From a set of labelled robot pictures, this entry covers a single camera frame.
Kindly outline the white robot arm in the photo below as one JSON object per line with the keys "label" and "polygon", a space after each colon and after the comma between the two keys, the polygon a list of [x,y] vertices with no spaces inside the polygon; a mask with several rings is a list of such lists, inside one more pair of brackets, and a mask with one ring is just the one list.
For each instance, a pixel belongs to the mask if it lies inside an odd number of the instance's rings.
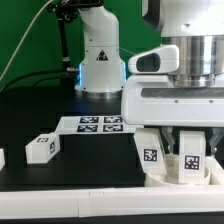
{"label": "white robot arm", "polygon": [[210,127],[211,151],[224,138],[224,0],[142,0],[142,18],[161,33],[159,47],[119,57],[118,21],[103,7],[80,10],[85,57],[77,89],[89,97],[122,92],[128,124]]}

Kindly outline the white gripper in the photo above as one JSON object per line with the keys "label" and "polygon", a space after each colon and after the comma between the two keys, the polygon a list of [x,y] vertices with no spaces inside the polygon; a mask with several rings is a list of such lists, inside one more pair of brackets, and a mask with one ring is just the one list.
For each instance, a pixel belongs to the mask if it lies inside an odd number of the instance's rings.
{"label": "white gripper", "polygon": [[[166,75],[132,75],[125,83],[121,116],[130,125],[212,127],[211,155],[224,137],[224,88],[173,87]],[[162,134],[174,153],[172,127]]]}

